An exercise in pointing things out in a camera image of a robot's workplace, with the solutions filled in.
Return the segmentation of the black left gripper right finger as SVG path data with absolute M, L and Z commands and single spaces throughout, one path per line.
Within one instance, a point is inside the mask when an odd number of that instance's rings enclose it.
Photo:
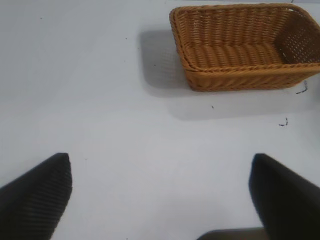
M 320 238 L 320 189 L 272 157 L 257 153 L 249 192 L 271 240 Z

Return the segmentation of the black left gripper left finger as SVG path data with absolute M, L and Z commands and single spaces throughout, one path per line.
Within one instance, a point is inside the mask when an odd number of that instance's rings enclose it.
M 0 238 L 49 240 L 68 205 L 73 180 L 67 153 L 56 153 L 0 189 Z

